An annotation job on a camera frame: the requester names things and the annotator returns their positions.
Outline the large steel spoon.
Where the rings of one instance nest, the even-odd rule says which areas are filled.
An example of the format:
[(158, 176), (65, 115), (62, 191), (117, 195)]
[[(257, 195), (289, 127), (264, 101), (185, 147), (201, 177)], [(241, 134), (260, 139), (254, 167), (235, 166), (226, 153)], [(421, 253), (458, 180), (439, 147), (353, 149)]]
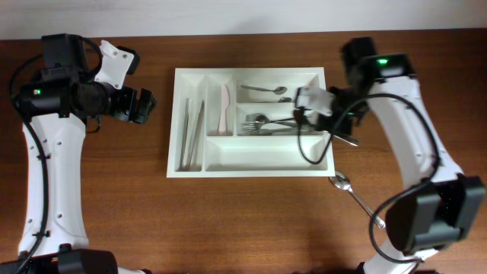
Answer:
[(359, 146), (359, 140), (354, 139), (350, 135), (346, 135), (346, 134), (342, 134), (342, 133), (338, 132), (337, 134), (334, 135), (334, 137), (338, 138), (339, 140), (344, 141), (350, 145)]
[(340, 190), (344, 190), (351, 195), (351, 197), (363, 208), (363, 210), (369, 215), (369, 217), (373, 220), (375, 225), (379, 229), (385, 229), (386, 223), (380, 217), (373, 217), (374, 212), (372, 209), (366, 205), (363, 199), (355, 193), (352, 189), (351, 180), (341, 172), (336, 171), (334, 177), (329, 178), (332, 185)]

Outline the small steel teaspoon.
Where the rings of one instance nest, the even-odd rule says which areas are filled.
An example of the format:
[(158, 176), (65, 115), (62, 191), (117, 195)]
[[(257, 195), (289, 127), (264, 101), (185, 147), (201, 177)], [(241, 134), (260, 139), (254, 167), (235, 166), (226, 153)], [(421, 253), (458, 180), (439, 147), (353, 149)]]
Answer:
[(253, 91), (272, 92), (273, 94), (277, 94), (277, 95), (284, 94), (288, 90), (284, 86), (278, 86), (277, 88), (274, 89), (260, 88), (260, 87), (254, 87), (249, 85), (241, 85), (240, 87), (243, 89), (253, 90)]
[(292, 98), (290, 98), (290, 97), (281, 97), (278, 100), (278, 103), (289, 103), (289, 102), (292, 102)]

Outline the long steel tongs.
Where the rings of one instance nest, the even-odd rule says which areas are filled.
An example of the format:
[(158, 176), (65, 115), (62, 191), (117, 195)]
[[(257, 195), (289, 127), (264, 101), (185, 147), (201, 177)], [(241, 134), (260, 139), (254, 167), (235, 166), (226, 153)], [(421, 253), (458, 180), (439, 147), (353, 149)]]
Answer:
[(199, 117), (202, 113), (203, 99), (186, 99), (185, 127), (183, 130), (183, 144), (180, 160), (180, 169), (189, 171), (196, 143), (196, 131)]

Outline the thin small steel fork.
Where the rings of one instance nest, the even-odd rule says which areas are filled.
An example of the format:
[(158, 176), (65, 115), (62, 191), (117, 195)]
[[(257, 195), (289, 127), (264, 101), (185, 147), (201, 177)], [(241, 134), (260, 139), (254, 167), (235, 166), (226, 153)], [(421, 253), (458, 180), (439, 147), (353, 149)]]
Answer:
[(248, 114), (245, 117), (245, 121), (248, 123), (258, 123), (258, 124), (267, 124), (267, 123), (277, 123), (277, 122), (288, 122), (292, 121), (293, 118), (284, 118), (284, 119), (270, 119), (263, 113), (254, 113)]

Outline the pink plastic knife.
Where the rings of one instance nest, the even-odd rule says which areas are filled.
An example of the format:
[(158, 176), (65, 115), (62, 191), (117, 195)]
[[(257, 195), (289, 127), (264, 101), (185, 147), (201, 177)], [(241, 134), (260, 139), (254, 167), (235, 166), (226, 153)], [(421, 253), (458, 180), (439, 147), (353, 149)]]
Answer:
[(227, 110), (230, 106), (230, 94), (228, 87), (223, 84), (221, 86), (221, 112), (218, 123), (218, 134), (227, 135)]

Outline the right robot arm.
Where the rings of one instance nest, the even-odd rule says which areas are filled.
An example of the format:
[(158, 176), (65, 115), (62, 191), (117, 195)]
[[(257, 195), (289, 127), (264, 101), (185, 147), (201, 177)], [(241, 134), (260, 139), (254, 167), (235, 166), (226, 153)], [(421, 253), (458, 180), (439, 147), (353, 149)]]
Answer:
[(444, 148), (422, 101), (407, 55), (380, 55), (370, 37), (341, 48), (348, 88), (332, 87), (331, 116), (320, 116), (319, 131), (347, 139), (368, 111), (380, 121), (399, 165), (403, 191), (372, 213), (385, 212), (387, 239), (358, 273), (414, 273), (429, 257), (467, 238), (485, 196), (477, 176), (466, 176)]

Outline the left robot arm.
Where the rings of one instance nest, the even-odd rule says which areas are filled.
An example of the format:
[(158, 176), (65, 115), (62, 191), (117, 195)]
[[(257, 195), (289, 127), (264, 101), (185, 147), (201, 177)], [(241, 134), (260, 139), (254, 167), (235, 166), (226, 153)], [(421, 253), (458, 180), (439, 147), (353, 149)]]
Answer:
[(18, 258), (3, 273), (121, 273), (110, 251), (93, 250), (81, 210), (81, 154), (90, 119), (143, 124), (156, 107), (146, 89), (125, 86), (138, 67), (133, 50), (74, 34), (41, 39), (44, 65), (9, 88), (28, 156), (27, 214)]

